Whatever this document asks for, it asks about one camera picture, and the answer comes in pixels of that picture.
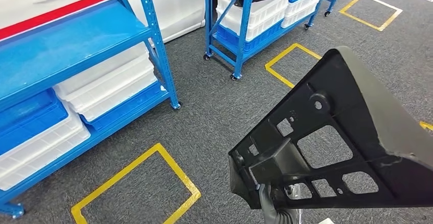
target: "red stripe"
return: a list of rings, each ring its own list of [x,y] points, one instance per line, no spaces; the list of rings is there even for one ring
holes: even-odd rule
[[[83,8],[89,7],[91,5],[97,4],[104,0],[80,0],[74,2],[70,5],[58,8],[53,11],[46,12],[42,15],[35,16],[33,18],[24,20],[22,22],[16,23],[14,25],[8,26],[6,28],[0,29],[0,40],[3,38],[7,38],[9,36],[21,33],[28,29],[37,27],[46,22],[55,20],[59,17],[65,16],[67,14],[71,14],[73,12],[79,11]]]

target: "bracket hole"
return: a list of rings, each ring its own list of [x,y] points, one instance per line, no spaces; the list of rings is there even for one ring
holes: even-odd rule
[[[335,197],[336,193],[326,179],[319,179],[311,182],[320,197]]]
[[[287,136],[288,134],[293,132],[293,128],[286,118],[277,124],[277,129],[282,136]]]
[[[249,146],[248,150],[250,151],[250,153],[252,155],[254,155],[254,156],[258,155],[258,150],[254,144],[251,144],[251,146]]]
[[[353,157],[352,150],[338,131],[329,125],[301,138],[298,141],[298,147],[305,160],[314,169],[343,162]]]
[[[312,198],[310,189],[305,183],[297,183],[289,185],[284,188],[284,192],[291,200],[303,200],[305,198]]]
[[[320,103],[320,101],[316,101],[316,102],[314,102],[314,107],[317,110],[321,110],[322,109],[322,104]]]
[[[357,171],[345,174],[342,177],[346,187],[355,194],[372,193],[379,191],[379,187],[371,176],[365,172]]]

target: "yellow floor marking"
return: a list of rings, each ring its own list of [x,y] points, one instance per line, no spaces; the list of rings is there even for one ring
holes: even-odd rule
[[[433,131],[433,126],[430,125],[430,124],[428,124],[428,123],[426,123],[426,122],[422,122],[422,121],[420,121],[420,126],[421,126],[422,128],[424,128],[424,129],[429,129],[429,130],[432,130],[432,131]]]
[[[293,88],[295,85],[290,82],[289,80],[287,80],[286,78],[284,78],[283,76],[281,76],[279,73],[277,73],[275,70],[273,70],[271,68],[272,65],[274,65],[276,62],[278,62],[281,58],[283,58],[285,55],[287,55],[289,52],[293,51],[295,48],[299,48],[303,51],[305,51],[306,53],[310,54],[311,56],[320,59],[322,58],[321,56],[317,55],[316,53],[310,51],[309,49],[305,48],[304,46],[298,44],[298,43],[294,43],[291,46],[289,46],[287,49],[283,50],[283,52],[281,52],[280,54],[278,54],[276,57],[274,57],[271,61],[269,61],[268,63],[266,63],[264,65],[265,69],[270,72],[273,76],[277,77],[277,79],[281,80],[283,83],[285,83],[286,85],[288,85],[290,88]]]
[[[375,26],[375,25],[373,25],[373,24],[371,24],[371,23],[368,23],[368,22],[366,22],[366,21],[364,21],[364,20],[362,20],[362,19],[359,19],[359,18],[357,18],[356,16],[352,16],[352,15],[350,15],[349,13],[347,13],[346,11],[350,8],[350,7],[352,7],[356,2],[358,2],[359,0],[352,0],[348,5],[346,5],[344,8],[342,8],[341,10],[340,10],[340,13],[342,13],[343,15],[346,15],[346,16],[348,16],[348,17],[350,17],[350,18],[352,18],[352,19],[354,19],[354,20],[356,20],[356,21],[359,21],[359,22],[361,22],[361,23],[364,23],[365,25],[367,25],[367,26],[369,26],[369,27],[372,27],[372,28],[374,28],[374,29],[376,29],[376,30],[379,30],[379,31],[383,31],[398,15],[400,15],[400,13],[403,11],[403,10],[401,10],[401,9],[398,9],[397,7],[395,7],[395,6],[392,6],[392,5],[390,5],[390,4],[387,4],[387,3],[385,3],[385,2],[382,2],[382,1],[380,1],[380,0],[372,0],[372,1],[376,1],[376,2],[378,2],[378,3],[380,3],[380,4],[382,4],[382,5],[384,5],[384,6],[387,6],[387,7],[389,7],[389,8],[391,8],[391,9],[394,9],[395,10],[395,13],[390,17],[390,18],[388,18],[388,20],[386,20],[385,21],[385,23],[384,24],[382,24],[380,27],[378,27],[378,26]]]
[[[170,154],[165,150],[165,148],[161,145],[161,143],[157,143],[149,150],[147,150],[144,154],[126,166],[124,169],[119,171],[115,176],[109,179],[107,182],[102,184],[102,186],[98,187],[95,191],[85,197],[83,200],[78,202],[71,208],[72,216],[75,219],[77,224],[87,224],[86,219],[81,214],[81,209],[83,209],[86,205],[92,202],[95,198],[101,195],[108,188],[113,186],[116,182],[122,179],[126,174],[132,171],[135,167],[141,164],[144,160],[150,157],[155,152],[159,152],[163,159],[167,162],[167,164],[172,168],[172,170],[176,173],[176,175],[180,178],[180,180],[185,184],[186,188],[191,192],[191,196],[167,219],[164,221],[164,224],[172,224],[176,222],[200,197],[201,193],[197,189],[197,187],[192,183],[192,181],[186,176],[183,170],[179,167],[179,165],[174,161],[174,159],[170,156]]]

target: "white plastic storage bin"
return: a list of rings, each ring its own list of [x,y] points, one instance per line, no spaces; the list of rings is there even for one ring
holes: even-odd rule
[[[316,9],[317,3],[319,3],[319,0],[316,2],[313,2],[309,6],[306,6],[304,9],[301,9],[298,12],[286,15],[284,17],[284,21],[281,23],[282,28],[287,28],[290,25],[296,23],[297,21],[303,19],[304,17],[308,16],[309,14],[313,13]]]
[[[157,81],[153,73],[153,65],[149,60],[140,59],[139,62],[128,64],[133,65],[129,65],[128,70],[125,71],[125,80],[121,85],[113,88],[104,85],[105,92],[103,94],[100,93],[98,97],[92,96],[90,103],[86,103],[77,110],[88,122],[103,115]]]
[[[147,85],[156,81],[156,77],[153,74],[153,64],[149,60],[149,52],[147,51],[138,58],[129,61],[79,89],[68,89],[72,85],[63,86],[66,89],[63,89],[59,85],[53,88],[58,96],[66,101],[74,111],[83,114],[87,121],[92,121],[137,93],[139,90],[136,91],[133,88],[125,91],[122,90],[125,87],[129,87],[143,75],[147,75]],[[73,92],[67,93],[65,90],[73,90]]]
[[[285,10],[286,10],[286,7],[284,6],[283,8],[281,8],[280,10],[275,12],[274,15],[271,15],[268,19],[265,19],[260,24],[248,25],[246,40],[247,41],[253,40],[255,37],[257,37],[258,35],[260,35],[264,31],[266,31],[266,29],[272,27],[274,24],[281,21],[284,18]],[[216,12],[218,13],[218,18],[221,16],[221,14],[223,14],[222,10],[218,9],[218,8],[216,9]],[[225,26],[226,28],[231,29],[237,35],[240,34],[240,20],[233,19],[232,17],[226,15],[221,20],[220,24],[222,26]]]
[[[148,50],[144,43],[137,44],[65,81],[62,81],[53,88],[61,99],[66,101],[72,100],[74,97],[87,92],[90,86],[100,85],[107,79],[110,79],[110,76],[104,77],[105,75],[115,71],[117,68],[139,56],[148,54]]]
[[[286,15],[298,13],[299,11],[304,10],[306,7],[311,6],[311,4],[317,4],[319,1],[320,0],[298,0],[293,3],[289,3],[285,13]]]
[[[231,0],[218,0],[217,11],[223,13],[227,6],[230,4]],[[253,28],[268,20],[274,16],[282,8],[286,8],[288,5],[288,0],[266,0],[260,2],[254,2],[251,4],[250,18],[248,21],[248,27]],[[240,24],[242,19],[243,8],[232,6],[226,14],[226,17],[230,17],[234,21]],[[239,35],[239,30],[232,29]]]
[[[90,137],[78,114],[68,117],[0,156],[0,189],[6,191]]]

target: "blue shelf board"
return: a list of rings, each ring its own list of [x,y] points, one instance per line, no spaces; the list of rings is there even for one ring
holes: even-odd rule
[[[74,147],[71,151],[66,153],[65,155],[61,156],[57,160],[53,161],[46,167],[42,168],[41,170],[37,171],[24,181],[20,182],[16,186],[12,187],[11,189],[7,191],[1,191],[0,190],[0,203],[6,203],[10,201],[11,199],[15,198],[17,195],[23,193],[30,187],[34,186],[39,181],[42,181],[44,178],[51,175],[56,170],[60,169],[76,157],[80,156],[81,154],[85,153],[87,150],[104,140],[105,138],[109,137],[110,135],[114,134],[114,132],[120,130],[122,127],[126,126],[136,118],[140,117],[141,115],[145,114],[167,98],[169,98],[170,95],[167,91],[161,91],[158,95],[153,96],[151,99],[147,100],[145,103],[143,103],[142,106],[137,108],[136,106],[133,106],[134,109],[129,110],[128,112],[124,113],[122,117],[119,119],[113,121],[110,126],[104,128],[100,131],[89,129],[90,132],[90,138],[81,143],[80,145]],[[128,99],[125,101],[125,103],[136,102],[134,100],[134,97]]]
[[[110,0],[0,42],[0,108],[98,64],[152,35]]]
[[[316,11],[313,12],[312,14],[309,14],[308,16],[302,18],[301,20],[297,21],[296,23],[290,25],[289,27],[287,27],[287,28],[281,28],[278,32],[275,32],[274,35],[270,36],[266,41],[263,41],[263,43],[261,43],[253,51],[250,51],[248,53],[244,53],[244,55],[242,56],[242,62],[243,63],[246,62],[248,59],[250,59],[251,57],[253,57],[257,53],[259,53],[261,50],[263,50],[264,48],[266,48],[270,44],[272,44],[275,40],[281,38],[281,36],[285,35],[289,31],[291,31],[294,27],[296,27],[297,25],[299,25],[299,24],[303,23],[304,21],[306,21],[309,17],[311,17],[315,13],[316,13]],[[232,52],[233,54],[237,55],[237,50],[238,50],[238,46],[237,45],[233,45],[231,43],[228,43],[226,40],[224,40],[222,38],[219,38],[218,34],[216,34],[216,33],[214,33],[212,35],[212,37],[213,37],[214,40],[216,40],[219,44],[221,44],[222,46],[224,46],[230,52]]]

